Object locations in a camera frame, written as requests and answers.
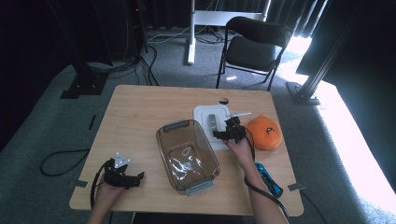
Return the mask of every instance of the carpeted floor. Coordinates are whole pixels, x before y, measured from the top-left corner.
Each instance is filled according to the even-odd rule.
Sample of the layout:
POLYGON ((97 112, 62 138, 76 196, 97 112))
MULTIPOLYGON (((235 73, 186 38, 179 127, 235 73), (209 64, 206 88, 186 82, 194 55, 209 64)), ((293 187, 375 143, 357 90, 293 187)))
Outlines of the carpeted floor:
MULTIPOLYGON (((198 42, 195 64, 186 65, 187 43, 185 38, 173 38, 161 44, 150 44, 158 53, 152 67, 156 80, 161 86, 214 88, 221 45, 198 42)), ((367 151, 359 138, 359 130, 356 131, 353 124, 348 127, 356 131, 359 141, 356 142, 357 148, 346 146, 346 149, 333 138, 336 132, 326 118, 335 116, 333 111, 338 111, 334 110, 334 103, 330 102, 341 99, 336 88, 318 89, 318 97, 322 97, 319 98, 322 102, 320 106, 295 105, 292 102, 286 81, 299 79, 304 82, 304 76, 294 74, 302 56, 301 52, 295 50, 304 53, 301 44, 296 49, 290 45, 271 90, 297 182, 307 185, 304 189, 307 198, 302 198, 304 213, 300 217, 292 217, 290 222, 325 223, 326 220, 327 223, 396 223, 394 210, 388 212, 388 207, 381 207, 372 203, 370 198, 361 196, 355 186, 355 178, 345 164, 342 150, 361 155, 367 151)), ((150 48, 148 53, 142 55, 150 64, 154 51, 150 48)), ((147 70, 139 63, 129 71, 111 74, 102 95, 82 95, 76 100, 61 100, 62 92, 68 89, 75 75, 73 67, 68 66, 52 80, 28 119, 0 154, 0 223, 84 223, 87 220, 89 211, 76 211, 68 205, 73 193, 69 183, 78 179, 83 163, 64 175, 50 177, 40 173, 40 162, 52 152, 90 148, 114 88, 119 84, 149 83, 147 70), (92 116, 98 118, 93 124, 92 116)), ((231 72, 223 76, 220 87, 262 91, 266 86, 261 84, 261 80, 259 76, 231 72)), ((84 153, 60 155, 49 160, 44 169, 51 174, 61 173, 84 153)), ((358 161, 352 164, 361 169, 372 167, 358 161)), ((378 181, 377 185, 384 183, 381 175, 378 181)), ((390 187, 385 186, 383 192, 377 192, 375 187, 378 186, 370 186, 374 196, 384 197, 388 203, 396 202, 394 193, 387 197, 390 187)), ((137 214, 136 222, 145 223, 140 222, 143 216, 137 214)), ((131 223, 133 217, 134 213, 116 212, 112 223, 131 223)), ((243 217, 242 221, 254 222, 253 217, 243 217)))

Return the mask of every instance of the chair leg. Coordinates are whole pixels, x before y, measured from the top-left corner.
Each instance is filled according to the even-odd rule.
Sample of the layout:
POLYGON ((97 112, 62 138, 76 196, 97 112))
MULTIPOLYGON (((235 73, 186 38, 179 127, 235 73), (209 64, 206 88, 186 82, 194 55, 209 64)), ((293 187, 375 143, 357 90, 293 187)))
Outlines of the chair leg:
POLYGON ((220 83, 220 76, 221 76, 221 74, 224 74, 224 72, 225 72, 225 67, 224 67, 224 65, 225 65, 224 57, 221 56, 220 66, 219 66, 219 72, 218 72, 218 81, 217 81, 217 83, 216 83, 216 89, 219 88, 219 83, 220 83))
POLYGON ((265 76, 265 79, 262 81, 262 83, 265 83, 265 82, 268 80, 268 77, 271 76, 271 74, 272 74, 273 71, 274 71, 274 70, 271 70, 271 71, 269 71, 269 72, 267 73, 267 75, 265 76))
POLYGON ((272 81, 274 80, 274 77, 275 77, 275 74, 276 74, 276 69, 277 69, 277 67, 275 67, 274 70, 273 70, 273 72, 272 72, 272 76, 271 76, 271 79, 270 79, 270 83, 268 83, 267 91, 270 91, 270 90, 271 90, 271 85, 272 85, 272 81))

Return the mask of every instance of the small object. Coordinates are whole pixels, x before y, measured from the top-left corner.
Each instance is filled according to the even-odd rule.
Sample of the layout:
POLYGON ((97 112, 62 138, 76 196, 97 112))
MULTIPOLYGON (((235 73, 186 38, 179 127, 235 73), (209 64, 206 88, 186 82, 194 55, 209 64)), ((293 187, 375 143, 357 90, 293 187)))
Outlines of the small object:
POLYGON ((225 121, 227 126, 225 132, 213 131, 213 135, 221 140, 233 139, 235 143, 240 142, 246 136, 245 127, 240 125, 238 117, 231 117, 225 121))
POLYGON ((213 137, 213 132, 219 130, 218 120, 216 119, 215 114, 210 114, 209 116, 207 116, 207 124, 209 126, 208 127, 209 130, 211 131, 210 133, 212 134, 213 137))
POLYGON ((279 198, 283 189, 273 180, 273 178, 268 174, 265 170, 264 166, 259 162, 254 162, 256 164, 256 168, 259 171, 260 176, 262 177, 262 181, 264 181, 267 188, 270 190, 272 195, 276 198, 279 198))
POLYGON ((227 117, 227 118, 229 118, 229 117, 239 117, 239 116, 243 116, 243 115, 249 115, 249 114, 251 114, 251 112, 250 112, 250 111, 248 111, 248 112, 245 112, 245 113, 233 113, 233 114, 229 114, 229 115, 227 115, 226 117, 227 117))
POLYGON ((107 184, 119 188, 134 188, 140 186, 140 180, 143 179, 145 173, 142 172, 137 176, 126 175, 125 171, 128 168, 127 164, 120 165, 116 168, 116 161, 110 159, 105 162, 105 177, 104 180, 107 184))
POLYGON ((128 164, 131 160, 126 159, 125 157, 121 156, 119 152, 116 153, 116 159, 114 162, 114 168, 120 168, 121 166, 124 166, 128 164))
POLYGON ((259 150, 270 150, 279 146, 282 141, 282 132, 277 124, 264 114, 251 120, 247 124, 254 139, 254 147, 259 150))
POLYGON ((221 97, 220 100, 219 100, 219 103, 221 105, 227 105, 228 103, 230 103, 230 101, 227 98, 225 98, 225 97, 221 97))
POLYGON ((88 182, 82 180, 72 180, 69 182, 67 186, 70 188, 74 188, 74 187, 86 188, 88 186, 88 182))
POLYGON ((302 189, 306 189, 306 184, 305 183, 295 183, 292 185, 288 185, 288 188, 290 191, 302 190, 302 189))

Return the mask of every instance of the human hand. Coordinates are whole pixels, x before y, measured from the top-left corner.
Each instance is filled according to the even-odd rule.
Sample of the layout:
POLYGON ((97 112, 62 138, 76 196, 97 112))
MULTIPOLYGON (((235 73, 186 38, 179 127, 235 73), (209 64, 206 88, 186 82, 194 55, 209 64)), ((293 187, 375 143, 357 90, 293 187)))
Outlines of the human hand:
POLYGON ((100 183, 96 191, 95 204, 88 219, 89 224, 104 223, 107 212, 124 190, 124 188, 113 187, 107 184, 104 182, 103 176, 100 183))
POLYGON ((250 143, 246 138, 243 138, 237 144, 230 140, 224 140, 223 142, 233 152, 243 169, 254 164, 250 143))

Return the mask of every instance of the black cord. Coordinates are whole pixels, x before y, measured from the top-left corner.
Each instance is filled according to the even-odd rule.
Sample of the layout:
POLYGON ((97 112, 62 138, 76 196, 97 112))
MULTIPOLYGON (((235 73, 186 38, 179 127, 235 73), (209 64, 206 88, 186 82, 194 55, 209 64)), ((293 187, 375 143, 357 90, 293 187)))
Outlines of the black cord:
POLYGON ((251 149, 251 155, 253 157, 253 160, 255 161, 256 160, 256 151, 254 150, 253 134, 251 134, 249 129, 245 128, 245 130, 249 133, 249 136, 251 137, 251 142, 250 142, 250 139, 247 136, 245 136, 245 138, 247 139, 247 142, 250 146, 250 149, 251 149))
MULTIPOLYGON (((219 33, 216 33, 216 32, 210 32, 210 33, 208 33, 208 34, 199 34, 199 33, 196 33, 195 35, 195 39, 198 41, 198 42, 201 42, 201 43, 204 43, 204 44, 213 44, 213 45, 216 45, 216 44, 220 44, 220 43, 224 43, 224 37, 221 35, 221 34, 219 34, 219 33), (201 38, 201 37, 198 37, 198 36, 203 36, 203 35, 212 35, 212 36, 214 36, 215 38, 216 38, 216 40, 215 41, 211 41, 211 40, 207 40, 207 39, 203 39, 203 38, 201 38)), ((158 35, 158 36, 152 36, 151 37, 151 39, 162 39, 162 38, 167 38, 167 39, 170 39, 168 36, 164 36, 164 37, 162 37, 161 35, 158 35)), ((171 37, 172 39, 177 39, 177 38, 190 38, 190 36, 189 35, 182 35, 182 34, 178 34, 178 35, 173 35, 172 37, 171 37)))
POLYGON ((326 219, 324 218, 324 216, 323 216, 323 214, 320 212, 320 210, 317 208, 317 206, 314 204, 314 202, 312 202, 312 200, 311 200, 308 196, 306 196, 306 194, 305 194, 302 190, 300 190, 300 192, 301 192, 301 194, 303 194, 304 197, 312 204, 312 206, 314 206, 314 208, 317 210, 317 212, 319 213, 320 217, 322 218, 323 222, 327 224, 326 219))
POLYGON ((70 151, 58 151, 58 152, 53 152, 53 153, 50 153, 46 158, 44 158, 44 160, 40 163, 40 173, 42 174, 42 175, 46 175, 46 176, 60 176, 60 175, 65 175, 65 174, 67 174, 67 173, 69 173, 71 170, 73 170, 74 168, 76 168, 87 156, 88 156, 88 154, 90 153, 90 148, 87 148, 87 149, 80 149, 80 150, 70 150, 70 151), (67 170, 65 170, 65 171, 63 171, 63 172, 60 172, 60 173, 58 173, 58 174, 49 174, 49 173, 47 173, 46 171, 44 171, 44 163, 46 163, 46 161, 50 158, 50 157, 52 157, 52 156, 54 156, 54 155, 57 155, 57 154, 63 154, 63 153, 73 153, 73 152, 82 152, 82 151, 86 151, 87 153, 85 153, 84 154, 84 156, 81 158, 81 159, 79 159, 79 161, 78 162, 76 162, 72 167, 70 167, 69 169, 67 169, 67 170))
POLYGON ((89 65, 92 71, 98 72, 98 73, 118 73, 118 72, 125 72, 131 70, 131 68, 135 68, 137 65, 137 58, 131 58, 126 61, 124 61, 124 64, 118 65, 118 66, 112 66, 108 68, 101 68, 101 67, 95 67, 93 65, 89 65))
POLYGON ((112 221, 112 219, 113 219, 113 215, 114 215, 114 212, 110 212, 110 218, 108 219, 108 224, 111 224, 111 221, 112 221))
POLYGON ((155 84, 157 86, 160 86, 160 84, 158 84, 157 79, 155 78, 153 72, 152 72, 152 65, 154 65, 155 61, 157 60, 157 50, 152 47, 152 46, 148 46, 149 48, 151 48, 154 51, 154 58, 151 61, 150 65, 145 61, 144 58, 142 58, 142 62, 146 65, 146 67, 148 68, 148 82, 151 86, 153 86, 152 82, 151 82, 151 78, 154 80, 155 84))
POLYGON ((286 210, 285 205, 283 205, 282 202, 280 202, 276 197, 272 196, 271 194, 265 192, 262 189, 259 189, 255 186, 253 186, 252 184, 250 184, 250 182, 248 182, 247 178, 245 177, 245 184, 250 187, 251 189, 253 189, 254 191, 260 193, 262 196, 267 197, 268 199, 270 199, 271 201, 273 201, 274 203, 276 203, 283 211, 283 214, 285 215, 286 219, 289 222, 289 213, 288 210, 286 210))
POLYGON ((96 185, 96 183, 98 182, 100 173, 102 173, 102 170, 105 168, 107 163, 108 163, 108 161, 103 163, 103 165, 100 167, 100 169, 96 173, 95 178, 93 179, 93 182, 92 182, 92 185, 91 185, 91 209, 93 209, 93 205, 95 204, 95 189, 96 189, 97 186, 102 184, 101 183, 101 184, 96 185))

